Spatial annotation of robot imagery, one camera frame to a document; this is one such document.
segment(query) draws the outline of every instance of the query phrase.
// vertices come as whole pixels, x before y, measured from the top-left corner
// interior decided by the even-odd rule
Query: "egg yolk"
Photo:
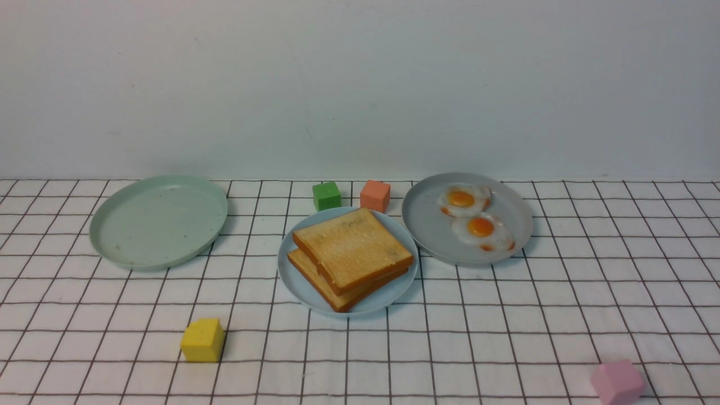
[[[453,191],[448,195],[448,203],[456,207],[469,207],[475,204],[475,197],[464,191]]]
[[[485,237],[490,235],[495,226],[485,218],[473,218],[467,223],[467,230],[475,236]]]

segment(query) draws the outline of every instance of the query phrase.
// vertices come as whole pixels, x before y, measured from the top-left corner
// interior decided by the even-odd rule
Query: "yellow cube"
[[[180,348],[189,362],[218,362],[224,341],[220,320],[202,318],[185,329]]]

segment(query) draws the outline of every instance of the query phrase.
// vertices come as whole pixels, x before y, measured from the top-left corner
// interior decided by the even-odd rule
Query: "stacked toast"
[[[404,275],[415,258],[368,208],[293,232],[288,260],[335,312]]]

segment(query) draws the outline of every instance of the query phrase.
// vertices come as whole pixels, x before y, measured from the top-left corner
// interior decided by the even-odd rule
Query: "cube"
[[[390,184],[368,180],[360,191],[360,206],[384,213],[390,204]]]
[[[318,211],[337,208],[343,204],[340,190],[335,182],[316,184],[312,186],[312,201]]]
[[[203,318],[185,329],[180,348],[188,362],[218,362],[224,341],[220,320]]]
[[[603,405],[627,405],[645,389],[645,380],[630,360],[603,363],[590,377]]]

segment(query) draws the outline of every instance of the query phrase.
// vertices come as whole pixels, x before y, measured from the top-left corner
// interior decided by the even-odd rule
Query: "white wall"
[[[720,173],[718,0],[2,0],[0,177]]]

